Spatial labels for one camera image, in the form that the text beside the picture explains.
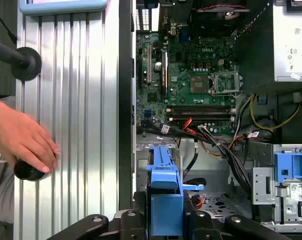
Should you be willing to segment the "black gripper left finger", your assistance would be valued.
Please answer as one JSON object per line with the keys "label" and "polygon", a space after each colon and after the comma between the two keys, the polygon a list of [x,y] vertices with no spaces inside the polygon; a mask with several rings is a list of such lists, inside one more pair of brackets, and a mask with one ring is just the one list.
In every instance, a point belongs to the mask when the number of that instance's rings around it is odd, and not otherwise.
{"label": "black gripper left finger", "polygon": [[138,191],[133,195],[133,208],[115,213],[110,220],[101,214],[91,214],[49,237],[54,240],[146,240],[147,213],[150,194]]}

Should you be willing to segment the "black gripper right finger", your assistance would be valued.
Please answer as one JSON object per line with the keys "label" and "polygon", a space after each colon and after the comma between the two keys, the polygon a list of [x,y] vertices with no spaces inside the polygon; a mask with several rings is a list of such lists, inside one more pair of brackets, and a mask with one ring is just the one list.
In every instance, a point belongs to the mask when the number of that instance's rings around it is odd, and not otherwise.
{"label": "black gripper right finger", "polygon": [[187,191],[183,192],[184,240],[287,240],[289,237],[274,232],[241,215],[228,216],[219,224],[205,211],[196,210]]}

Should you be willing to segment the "person's right hand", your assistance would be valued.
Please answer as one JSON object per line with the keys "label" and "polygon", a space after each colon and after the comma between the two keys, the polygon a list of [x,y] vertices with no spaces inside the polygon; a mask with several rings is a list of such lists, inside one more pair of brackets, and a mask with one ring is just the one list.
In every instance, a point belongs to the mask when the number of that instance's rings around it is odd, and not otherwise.
{"label": "person's right hand", "polygon": [[59,146],[35,120],[0,101],[0,153],[13,168],[18,159],[41,172],[57,165]]}

